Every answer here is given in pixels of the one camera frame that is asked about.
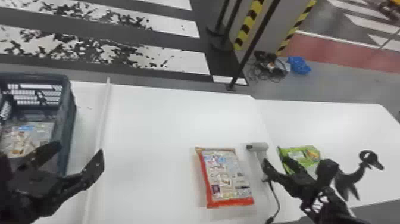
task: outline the food package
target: food package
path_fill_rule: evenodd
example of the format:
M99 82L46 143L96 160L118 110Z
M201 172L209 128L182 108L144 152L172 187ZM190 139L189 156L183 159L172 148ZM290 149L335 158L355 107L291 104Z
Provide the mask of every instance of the food package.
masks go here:
M206 187L207 208L254 204L235 149L196 147L196 152Z
M23 158L50 141L53 122L8 122L1 131L0 151L8 158Z
M296 160L302 166L304 166L308 174L310 174L314 179L317 179L317 174L315 173L315 171L317 170L318 164L321 161L321 152L316 149L316 147L312 145L305 145L293 148L278 147L278 153L281 161L283 161L284 157L290 157ZM290 169L289 166L287 166L284 162L282 163L287 174L294 173L294 171Z

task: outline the red floor area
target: red floor area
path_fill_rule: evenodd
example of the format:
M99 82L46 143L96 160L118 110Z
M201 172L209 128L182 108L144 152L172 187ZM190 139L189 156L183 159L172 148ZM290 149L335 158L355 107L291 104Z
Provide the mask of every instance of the red floor area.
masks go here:
M297 33L284 56L400 74L400 52L378 50Z

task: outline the snack bag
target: snack bag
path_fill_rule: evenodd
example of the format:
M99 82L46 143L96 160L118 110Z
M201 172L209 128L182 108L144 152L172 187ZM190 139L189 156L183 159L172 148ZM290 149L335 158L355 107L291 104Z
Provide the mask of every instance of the snack bag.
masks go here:
M306 145L295 148L280 148L278 147L278 153L281 161L283 157L290 157L296 160L299 164L304 166L308 174L314 179L317 179L315 171L317 170L318 164L321 161L321 152L312 145ZM290 169L284 162L283 167L287 174L293 174L293 170Z
M235 149L196 147L196 152L206 187L207 208L254 204Z

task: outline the green snack bag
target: green snack bag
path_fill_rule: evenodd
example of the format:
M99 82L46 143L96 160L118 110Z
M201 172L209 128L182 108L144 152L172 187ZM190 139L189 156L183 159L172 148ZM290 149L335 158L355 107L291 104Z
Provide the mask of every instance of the green snack bag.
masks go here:
M314 179L317 178L315 171L317 166L321 160L321 153L318 149L316 149L312 145L305 145L301 147L295 148L280 148L278 147L278 153L280 157L280 161L283 161L283 158L290 157L296 160L299 164L304 166L307 170L308 174L310 174ZM289 168L284 162L282 162L283 168L287 174L293 174L294 171Z

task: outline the orange snack bag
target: orange snack bag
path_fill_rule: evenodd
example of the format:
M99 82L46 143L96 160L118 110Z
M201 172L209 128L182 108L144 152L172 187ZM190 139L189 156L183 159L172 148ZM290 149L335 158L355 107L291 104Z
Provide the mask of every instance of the orange snack bag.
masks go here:
M234 148L196 147L196 152L206 187L207 208L254 204Z

